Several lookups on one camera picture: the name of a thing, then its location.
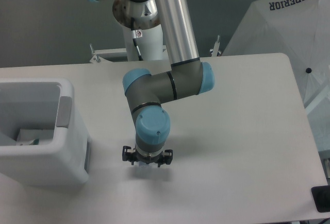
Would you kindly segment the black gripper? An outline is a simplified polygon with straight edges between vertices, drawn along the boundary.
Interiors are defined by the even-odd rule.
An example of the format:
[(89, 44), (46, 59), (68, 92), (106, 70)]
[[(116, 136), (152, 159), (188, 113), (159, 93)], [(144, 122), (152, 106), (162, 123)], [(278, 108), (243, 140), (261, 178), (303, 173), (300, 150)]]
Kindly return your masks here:
[(130, 146), (123, 146), (122, 149), (122, 161), (128, 161), (131, 165), (134, 165), (135, 162), (142, 162), (145, 164), (157, 164), (158, 167), (161, 165), (170, 165), (173, 160), (173, 150), (166, 149), (165, 151), (157, 153), (140, 153), (131, 148)]

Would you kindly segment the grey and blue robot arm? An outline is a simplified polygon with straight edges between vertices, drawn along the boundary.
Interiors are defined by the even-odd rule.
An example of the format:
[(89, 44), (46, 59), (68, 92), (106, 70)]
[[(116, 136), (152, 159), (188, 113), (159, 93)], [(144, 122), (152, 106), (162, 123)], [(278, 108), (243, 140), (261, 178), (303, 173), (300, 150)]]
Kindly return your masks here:
[(129, 29), (135, 48), (144, 30), (161, 27), (171, 65), (170, 71), (156, 75), (144, 68), (124, 75), (136, 143), (123, 147), (122, 159), (169, 165), (173, 151), (164, 149), (164, 144), (170, 133), (170, 117), (161, 105), (208, 92), (215, 84), (210, 64), (200, 60), (187, 0), (115, 0), (112, 12)]

